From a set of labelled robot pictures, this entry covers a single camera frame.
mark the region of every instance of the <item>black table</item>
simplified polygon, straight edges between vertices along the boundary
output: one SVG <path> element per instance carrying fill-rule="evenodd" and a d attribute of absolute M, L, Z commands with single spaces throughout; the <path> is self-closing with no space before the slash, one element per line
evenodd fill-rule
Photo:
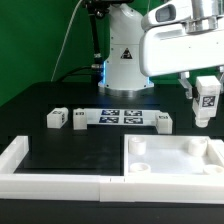
<path fill-rule="evenodd" d="M 16 173 L 123 175 L 125 134 L 157 134 L 155 127 L 89 125 L 72 129 L 77 108 L 145 109 L 168 112 L 173 135 L 224 140 L 224 97 L 207 128 L 195 125 L 192 101 L 179 85 L 158 85 L 138 99 L 99 94 L 90 83 L 37 83 L 0 108 L 0 153 L 17 135 L 28 135 L 30 152 Z M 67 107 L 62 129 L 47 129 L 46 115 Z M 1 223 L 222 223 L 224 205 L 175 203 L 102 203 L 0 200 Z"/>

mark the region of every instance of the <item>warning label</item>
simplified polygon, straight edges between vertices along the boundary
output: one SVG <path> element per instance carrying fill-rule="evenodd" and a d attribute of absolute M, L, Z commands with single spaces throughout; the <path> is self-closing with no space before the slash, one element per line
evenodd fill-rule
<path fill-rule="evenodd" d="M 133 59 L 128 48 L 126 48 L 124 53 L 121 55 L 121 59 Z"/>

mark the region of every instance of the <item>black cable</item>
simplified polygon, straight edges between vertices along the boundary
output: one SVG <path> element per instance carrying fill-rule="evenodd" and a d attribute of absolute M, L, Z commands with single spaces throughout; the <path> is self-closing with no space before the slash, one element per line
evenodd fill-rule
<path fill-rule="evenodd" d="M 77 74 L 76 72 L 82 71 L 82 70 L 91 70 L 91 66 L 84 66 L 84 67 L 78 67 L 76 69 L 71 70 L 70 72 L 67 72 L 65 75 L 60 77 L 56 82 L 62 82 L 64 79 L 66 79 L 69 76 L 77 76 L 77 75 L 91 75 L 91 74 Z"/>

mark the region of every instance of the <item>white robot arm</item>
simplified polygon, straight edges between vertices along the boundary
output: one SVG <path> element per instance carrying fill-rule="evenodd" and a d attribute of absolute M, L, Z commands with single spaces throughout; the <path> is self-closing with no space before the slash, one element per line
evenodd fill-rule
<path fill-rule="evenodd" d="M 142 20 L 140 69 L 145 76 L 179 73 L 191 86 L 189 71 L 224 65 L 224 17 L 218 0 L 173 0 L 149 12 Z M 206 127 L 216 116 L 221 84 L 215 76 L 198 77 L 193 100 L 196 125 Z"/>

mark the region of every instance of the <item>small white cube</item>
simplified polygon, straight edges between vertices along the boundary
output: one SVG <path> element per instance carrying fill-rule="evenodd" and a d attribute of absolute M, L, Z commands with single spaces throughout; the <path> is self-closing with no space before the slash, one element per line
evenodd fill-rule
<path fill-rule="evenodd" d="M 87 116 L 85 109 L 73 110 L 73 129 L 85 130 L 87 129 Z"/>
<path fill-rule="evenodd" d="M 47 127 L 60 129 L 68 120 L 68 109 L 55 108 L 47 115 Z"/>
<path fill-rule="evenodd" d="M 172 134 L 173 121 L 168 113 L 156 113 L 156 129 L 159 134 Z"/>

